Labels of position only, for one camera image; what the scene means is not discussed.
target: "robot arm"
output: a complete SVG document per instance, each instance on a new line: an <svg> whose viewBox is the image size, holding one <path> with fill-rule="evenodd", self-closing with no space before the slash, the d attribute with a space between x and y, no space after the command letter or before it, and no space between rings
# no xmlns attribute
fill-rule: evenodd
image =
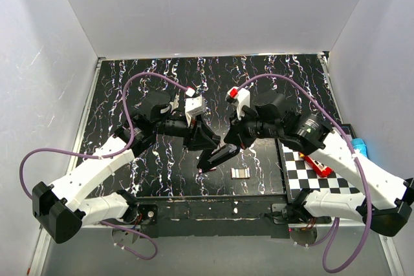
<svg viewBox="0 0 414 276"><path fill-rule="evenodd" d="M112 158L86 160L49 186L40 182L33 188L33 214L57 243L69 240L88 224L108 218L130 223L139 216L137 199L125 190L103 197L86 198L117 169L151 147L156 142L157 134L182 137L185 149L212 154L221 138L202 119L204 100L200 96L188 98L185 113L171 111L171 107L174 105L169 94L149 92L139 111L132 116L134 133L124 124L94 155L103 156L122 149L133 135L134 140L128 150Z"/></svg>
<svg viewBox="0 0 414 276"><path fill-rule="evenodd" d="M292 150L329 166L361 191L343 195L303 189L294 203L282 211L284 221L307 222L310 218L328 216L366 222L367 207L360 173L346 142L330 124L315 114L297 113L284 95L274 90L256 96L252 101L254 109L250 108L250 93L246 89L233 88L226 99L235 105L235 111L224 138L227 145L221 148L222 159L236 155L230 154L233 149L250 147L258 138L277 138ZM403 180L364 156L358 154L357 157L364 168L374 208L371 229L394 236L411 214L413 179Z"/></svg>

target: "checkerboard mat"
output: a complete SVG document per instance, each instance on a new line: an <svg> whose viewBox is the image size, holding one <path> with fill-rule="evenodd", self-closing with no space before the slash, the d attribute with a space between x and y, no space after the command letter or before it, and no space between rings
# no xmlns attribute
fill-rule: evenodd
<svg viewBox="0 0 414 276"><path fill-rule="evenodd" d="M295 199L300 190L305 188L320 191L328 190L331 193L341 194L359 192L357 188L334 171L327 178L319 177L308 163L300 158L299 152L292 151L288 147L283 146L283 153L285 155L287 179L292 199Z"/></svg>

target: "metal frame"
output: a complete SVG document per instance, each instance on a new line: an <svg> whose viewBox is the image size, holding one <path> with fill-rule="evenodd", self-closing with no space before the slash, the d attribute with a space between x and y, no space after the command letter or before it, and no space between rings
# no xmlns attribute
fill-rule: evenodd
<svg viewBox="0 0 414 276"><path fill-rule="evenodd" d="M260 54L254 54L254 55L269 55L269 54L270 53L266 53L266 54L260 53ZM326 57L325 57L324 53L317 53L317 55L318 55L318 59L320 60L321 65L322 65L323 72L327 77L327 83L328 83L328 86L330 88L332 98L334 100L336 108L338 110L338 115L339 115L339 117L342 121L342 117L341 117L341 114L340 114L340 111L339 111L339 107L338 107L338 104L337 104L337 101L336 101L336 98L334 96L334 92L333 92L333 89L332 89L331 78L330 78L330 75L329 75L328 65L327 65L327 62L326 62L327 61ZM92 103L92 99L93 99L93 95L94 95L94 90L95 90L95 87L96 87L96 83L97 83L99 72L100 72L100 67L101 67L101 64L102 64L103 60L105 60L105 58L99 58L98 62L97 62L97 65L96 65L96 72L95 72L95 75L94 75L94 78L93 78L91 88L90 88L89 93L88 93L88 97L87 97L86 102L85 102L85 107L84 107L82 117L81 117L81 120L80 120L80 126L79 126L79 129L78 129L78 133L76 134L74 147L72 149L74 152L78 152L80 150L80 147L81 147L81 144L82 144L82 136L83 136L83 132L85 131L86 124L87 124L87 118L88 118L89 111L90 111L90 108L91 108L91 103ZM70 161L69 161L69 165L68 165L68 169L67 169L66 174L69 173L69 171L72 171L75 168L76 161L77 161L77 158L75 156L72 156ZM296 227L302 227L302 226L303 226L302 224L298 224L298 225L290 224L289 225L290 228L296 228ZM330 224L318 224L317 226L320 226L320 227L330 226ZM352 221L352 220L346 220L345 219L345 220L341 221L340 226L342 226L342 227L358 226L359 227L359 226L364 226L364 225L359 223L359 222L355 222L355 221ZM99 226L87 226L87 227L88 228L104 228L104 226L101 226L101 225L99 225ZM382 236L382 235L379 235L379 238L380 238L380 242L381 242L381 245L383 247L384 254L386 256L386 260L387 260L389 269L391 271L391 274L393 276L405 275L404 270L402 269L400 259L398 257L397 250L395 249L393 239L389 238L389 237ZM41 231L39 233L38 243L36 245L36 249L35 249L35 252L34 252L32 264L30 266L30 273L29 273L30 276L40 276L41 275L41 272L42 272L42 269L43 269L43 266L44 266L44 263L45 263L45 260L46 260L47 252L48 252L48 249L49 249L50 241L51 241L50 235L46 232L46 230L41 229Z"/></svg>

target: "white enclosure wall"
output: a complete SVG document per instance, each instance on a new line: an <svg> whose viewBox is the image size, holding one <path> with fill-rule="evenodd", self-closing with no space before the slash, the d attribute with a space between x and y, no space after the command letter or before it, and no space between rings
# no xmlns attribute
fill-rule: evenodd
<svg viewBox="0 0 414 276"><path fill-rule="evenodd" d="M69 0L98 56L332 49L358 0Z"/></svg>
<svg viewBox="0 0 414 276"><path fill-rule="evenodd" d="M67 0L0 0L0 11L0 274L25 275L39 223L19 163L38 147L72 149L97 57ZM68 160L34 156L27 185L64 175Z"/></svg>
<svg viewBox="0 0 414 276"><path fill-rule="evenodd" d="M414 176L414 0L360 0L329 60L345 122L365 139L370 159ZM414 217L394 238L406 275L414 275Z"/></svg>

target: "black platform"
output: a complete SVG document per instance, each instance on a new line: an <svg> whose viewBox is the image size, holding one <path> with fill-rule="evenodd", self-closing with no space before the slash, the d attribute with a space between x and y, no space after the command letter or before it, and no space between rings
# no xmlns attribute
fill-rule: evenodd
<svg viewBox="0 0 414 276"><path fill-rule="evenodd" d="M133 74L143 71L164 74L200 92L207 101L207 123L222 138L228 130L228 117L233 109L224 100L227 90L262 73L272 72L291 77L338 120L320 57L315 54L103 61L81 152L93 153L124 122L122 87ZM138 107L149 90L173 88L158 78L143 78L131 86L128 104L130 107ZM303 111L315 111L309 101L286 81L263 79L255 82L250 92L255 96L269 88L284 93L288 100L296 102ZM180 106L184 106L183 92L180 92ZM156 145L132 164L122 167L114 177L108 178L93 191L91 196L107 195L121 188L129 188L136 196L286 193L282 165L274 140L257 140L237 158L220 165L216 171L203 175L198 175L196 169L199 153L183 151L180 138L159 136ZM249 167L250 179L232 180L232 167Z"/></svg>

